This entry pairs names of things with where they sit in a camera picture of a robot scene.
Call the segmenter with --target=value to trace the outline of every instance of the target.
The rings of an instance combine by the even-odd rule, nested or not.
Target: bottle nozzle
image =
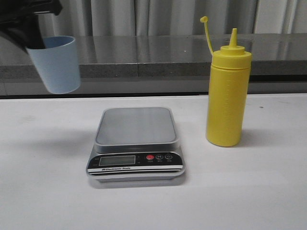
[[[237,34],[237,29],[233,28],[229,42],[229,48],[236,48],[236,34]]]

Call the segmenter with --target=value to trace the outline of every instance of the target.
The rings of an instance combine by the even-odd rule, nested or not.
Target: bottle cap
[[[243,46],[236,44],[237,29],[232,30],[228,46],[213,52],[212,65],[222,69],[247,69],[251,64],[251,53],[246,52]]]

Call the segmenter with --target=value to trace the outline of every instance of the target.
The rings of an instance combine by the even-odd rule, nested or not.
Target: black control panel
[[[174,152],[102,154],[90,160],[88,169],[163,165],[182,165],[182,159]]]

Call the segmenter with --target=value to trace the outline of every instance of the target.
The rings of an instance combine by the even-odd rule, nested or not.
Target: gray curtain
[[[306,0],[60,1],[59,16],[40,15],[44,36],[202,35],[204,15],[211,34],[307,33]]]

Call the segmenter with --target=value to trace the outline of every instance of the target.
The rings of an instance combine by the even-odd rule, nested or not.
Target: scale button
[[[170,160],[170,159],[173,158],[173,156],[172,156],[171,154],[167,154],[167,155],[165,155],[165,158],[168,159],[168,160]]]
[[[147,156],[146,156],[146,159],[148,159],[148,160],[153,160],[153,159],[154,159],[154,155],[147,155]]]
[[[157,159],[157,160],[162,160],[162,159],[163,159],[163,156],[160,155],[160,154],[158,154],[158,155],[156,155],[156,159]]]

